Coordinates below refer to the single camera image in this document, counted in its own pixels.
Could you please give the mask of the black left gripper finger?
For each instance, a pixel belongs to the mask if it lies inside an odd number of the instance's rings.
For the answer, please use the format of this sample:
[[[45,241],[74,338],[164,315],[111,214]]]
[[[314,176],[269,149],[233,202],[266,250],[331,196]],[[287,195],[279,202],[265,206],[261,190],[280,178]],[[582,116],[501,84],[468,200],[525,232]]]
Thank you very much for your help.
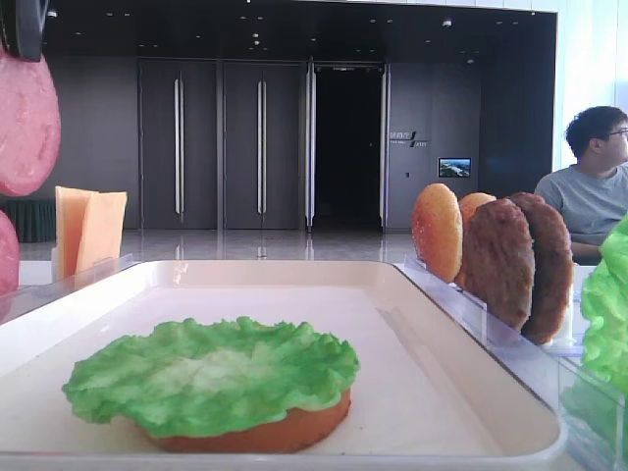
[[[1,43],[10,56],[40,61],[48,9],[48,0],[1,0]]]

